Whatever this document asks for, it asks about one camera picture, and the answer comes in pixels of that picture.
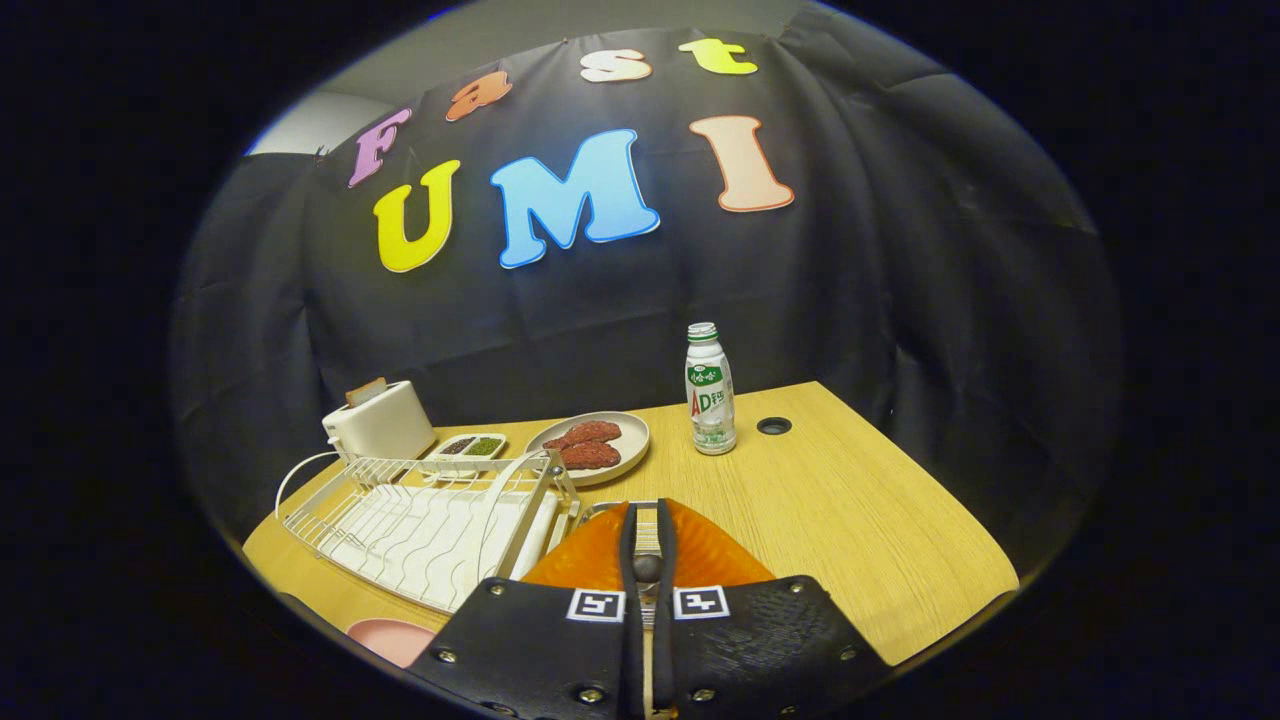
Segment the white tray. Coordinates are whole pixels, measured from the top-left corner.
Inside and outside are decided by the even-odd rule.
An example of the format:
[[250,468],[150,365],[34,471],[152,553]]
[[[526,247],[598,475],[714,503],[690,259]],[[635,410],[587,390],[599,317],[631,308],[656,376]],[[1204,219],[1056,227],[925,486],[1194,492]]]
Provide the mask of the white tray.
[[[454,442],[457,442],[457,441],[460,441],[462,438],[467,438],[467,437],[471,438],[471,442],[468,442],[466,445],[466,447],[463,447],[458,452],[453,452],[453,454],[448,454],[448,455],[440,452],[445,447],[449,447]],[[493,451],[490,451],[486,455],[467,455],[467,450],[470,450],[471,447],[474,447],[477,441],[481,441],[484,438],[497,439],[498,441],[498,446],[494,447]],[[493,460],[494,457],[498,456],[498,454],[500,454],[503,451],[504,447],[507,447],[507,436],[504,436],[502,433],[458,433],[458,434],[456,434],[453,437],[447,438],[444,442],[439,443],[435,447],[435,450],[431,451],[430,455],[428,455],[426,457],[424,457],[424,460],[433,460],[433,461],[435,461],[435,460],[445,460],[445,461],[451,461],[451,462],[452,461],[458,461],[458,460]],[[451,480],[468,480],[471,478],[475,478],[476,474],[475,473],[449,473],[449,471],[443,471],[443,473],[439,473],[436,477],[440,478],[440,479],[451,479]]]

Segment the bottle cap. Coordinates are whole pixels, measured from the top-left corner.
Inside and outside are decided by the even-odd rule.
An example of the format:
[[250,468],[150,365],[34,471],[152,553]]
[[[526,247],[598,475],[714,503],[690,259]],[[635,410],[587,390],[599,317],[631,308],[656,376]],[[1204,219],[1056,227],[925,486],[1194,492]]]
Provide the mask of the bottle cap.
[[719,337],[719,333],[716,332],[716,323],[694,323],[689,325],[689,342],[716,340],[717,337]]

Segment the foam letter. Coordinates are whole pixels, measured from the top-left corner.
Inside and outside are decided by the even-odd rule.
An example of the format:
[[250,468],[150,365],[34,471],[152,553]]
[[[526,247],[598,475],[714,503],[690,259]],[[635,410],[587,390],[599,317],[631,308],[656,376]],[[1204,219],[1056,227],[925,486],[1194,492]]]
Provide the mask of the foam letter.
[[712,143],[712,151],[724,176],[724,192],[719,196],[719,204],[726,210],[772,210],[795,200],[795,192],[773,177],[760,141],[755,137],[758,127],[760,120],[745,115],[703,118],[689,124],[689,129]]
[[653,68],[640,63],[644,55],[636,50],[600,50],[582,55],[582,78],[590,82],[621,82],[649,77]]
[[714,37],[686,42],[677,50],[692,53],[703,69],[722,76],[749,76],[759,69],[755,63],[739,63],[733,59],[732,53],[746,53],[741,45],[724,45]]
[[383,159],[378,154],[390,150],[396,142],[396,126],[404,124],[412,114],[413,110],[404,108],[356,140],[356,172],[347,181],[347,187],[356,187],[383,167]]
[[404,237],[404,200],[411,188],[402,184],[392,190],[374,205],[378,218],[378,256],[393,273],[407,273],[435,258],[449,240],[453,228],[453,173],[462,165],[448,160],[431,168],[420,181],[426,188],[428,224],[422,237],[410,241]]
[[465,118],[476,108],[497,102],[508,92],[511,92],[511,83],[507,82],[507,73],[502,70],[489,73],[453,95],[453,105],[444,114],[444,119],[452,123],[458,118]]
[[547,242],[534,236],[534,217],[556,245],[572,247],[589,197],[591,222],[586,237],[591,242],[622,240],[657,228],[660,218],[645,206],[631,167],[635,140],[634,129],[613,129],[586,138],[563,181],[536,158],[498,168],[489,179],[502,190],[507,211],[507,249],[498,263],[509,270],[536,263],[547,254]]

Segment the screw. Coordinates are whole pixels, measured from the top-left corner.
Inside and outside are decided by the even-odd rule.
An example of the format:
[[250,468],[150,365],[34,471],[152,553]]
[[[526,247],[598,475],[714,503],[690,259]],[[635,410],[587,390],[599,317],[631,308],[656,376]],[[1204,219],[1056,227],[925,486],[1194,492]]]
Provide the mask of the screw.
[[577,701],[586,705],[595,705],[604,700],[604,693],[596,688],[582,688],[577,691]]

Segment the table grommet hole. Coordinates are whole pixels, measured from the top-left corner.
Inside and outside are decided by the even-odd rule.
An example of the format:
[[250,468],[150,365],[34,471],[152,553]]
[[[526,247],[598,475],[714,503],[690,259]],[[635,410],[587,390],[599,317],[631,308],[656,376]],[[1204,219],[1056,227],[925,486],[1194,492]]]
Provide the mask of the table grommet hole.
[[755,429],[767,436],[781,436],[791,429],[791,420],[786,418],[765,418],[755,424]]

